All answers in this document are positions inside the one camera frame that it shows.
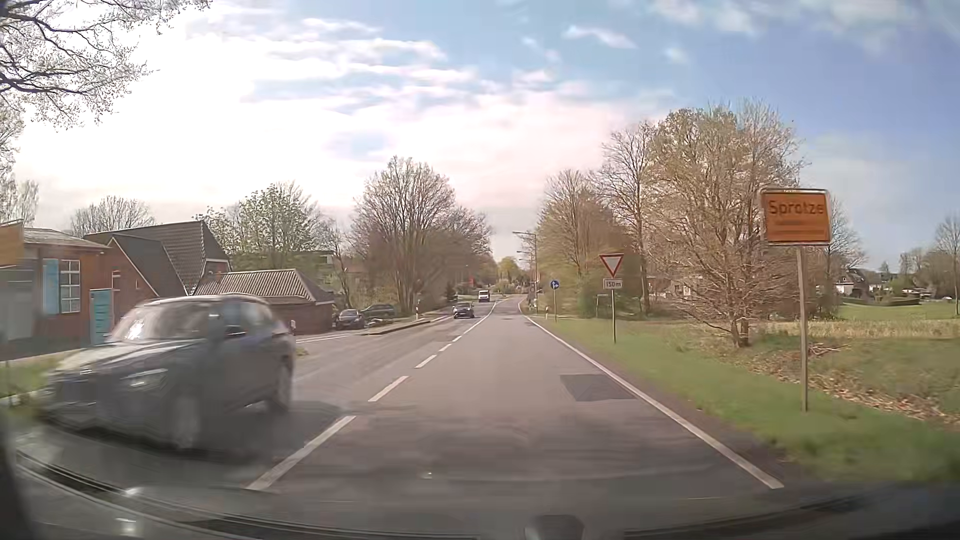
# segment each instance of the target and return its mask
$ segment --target car wheel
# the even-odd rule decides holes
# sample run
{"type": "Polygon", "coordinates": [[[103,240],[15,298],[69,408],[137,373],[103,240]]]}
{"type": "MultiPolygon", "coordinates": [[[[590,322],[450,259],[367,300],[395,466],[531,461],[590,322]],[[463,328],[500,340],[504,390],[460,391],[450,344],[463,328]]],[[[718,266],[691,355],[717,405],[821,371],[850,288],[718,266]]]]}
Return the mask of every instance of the car wheel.
{"type": "Polygon", "coordinates": [[[274,394],[270,396],[268,405],[273,412],[286,412],[290,409],[291,396],[293,394],[293,377],[287,364],[280,366],[276,370],[276,386],[274,394]]]}
{"type": "Polygon", "coordinates": [[[170,409],[170,443],[177,450],[193,450],[200,444],[204,421],[197,400],[177,396],[170,409]]]}

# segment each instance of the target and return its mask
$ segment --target car windshield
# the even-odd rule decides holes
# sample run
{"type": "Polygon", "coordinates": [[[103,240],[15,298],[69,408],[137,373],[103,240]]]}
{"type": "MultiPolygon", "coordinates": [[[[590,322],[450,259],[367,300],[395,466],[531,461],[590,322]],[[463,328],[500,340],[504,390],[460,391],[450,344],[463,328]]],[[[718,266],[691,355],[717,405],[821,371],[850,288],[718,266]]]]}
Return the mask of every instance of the car windshield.
{"type": "Polygon", "coordinates": [[[110,333],[108,341],[199,339],[207,336],[210,304],[176,302],[135,307],[110,333]]]}

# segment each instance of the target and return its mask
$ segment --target sky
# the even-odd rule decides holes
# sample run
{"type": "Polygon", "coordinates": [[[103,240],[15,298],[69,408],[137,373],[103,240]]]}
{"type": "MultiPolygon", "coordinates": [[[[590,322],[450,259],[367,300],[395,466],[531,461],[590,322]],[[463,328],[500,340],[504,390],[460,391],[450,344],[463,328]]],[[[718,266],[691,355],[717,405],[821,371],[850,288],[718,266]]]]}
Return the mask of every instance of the sky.
{"type": "Polygon", "coordinates": [[[105,195],[189,219],[295,180],[347,224],[396,154],[483,211],[496,258],[546,178],[596,167],[610,131],[762,100],[792,124],[869,264],[960,210],[960,2],[213,0],[128,39],[154,73],[100,124],[28,124],[15,173],[36,225],[105,195]]]}

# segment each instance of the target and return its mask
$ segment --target roof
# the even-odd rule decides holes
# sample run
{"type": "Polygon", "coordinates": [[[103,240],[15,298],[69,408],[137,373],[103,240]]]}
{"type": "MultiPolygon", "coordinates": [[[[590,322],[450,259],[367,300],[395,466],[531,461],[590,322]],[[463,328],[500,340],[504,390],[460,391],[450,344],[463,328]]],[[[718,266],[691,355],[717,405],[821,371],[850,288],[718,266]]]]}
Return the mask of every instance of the roof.
{"type": "Polygon", "coordinates": [[[112,237],[143,279],[160,298],[185,296],[183,283],[159,240],[116,233],[112,237]]]}
{"type": "Polygon", "coordinates": [[[333,302],[333,293],[323,290],[296,268],[251,270],[208,276],[195,294],[245,293],[259,296],[271,304],[333,302]]]}
{"type": "Polygon", "coordinates": [[[193,291],[200,280],[204,271],[204,262],[208,258],[227,260],[224,249],[203,221],[165,223],[122,231],[92,233],[85,235],[84,238],[106,245],[115,234],[127,234],[163,242],[170,262],[177,269],[183,288],[188,293],[193,291]]]}
{"type": "Polygon", "coordinates": [[[54,231],[53,229],[38,229],[35,227],[23,228],[23,243],[25,244],[43,244],[48,246],[69,246],[74,248],[86,249],[104,249],[102,244],[84,240],[77,236],[71,236],[67,233],[54,231]]]}

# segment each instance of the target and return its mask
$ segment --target yield sign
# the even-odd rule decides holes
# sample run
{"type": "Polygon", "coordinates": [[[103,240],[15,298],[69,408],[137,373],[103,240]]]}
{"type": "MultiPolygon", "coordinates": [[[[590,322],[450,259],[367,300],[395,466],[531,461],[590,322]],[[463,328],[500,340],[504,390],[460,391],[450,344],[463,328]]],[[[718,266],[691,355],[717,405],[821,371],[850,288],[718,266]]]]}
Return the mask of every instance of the yield sign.
{"type": "Polygon", "coordinates": [[[600,256],[600,260],[603,261],[603,265],[607,267],[607,271],[610,272],[610,277],[616,277],[616,271],[620,269],[620,262],[623,260],[622,253],[607,253],[600,256]]]}

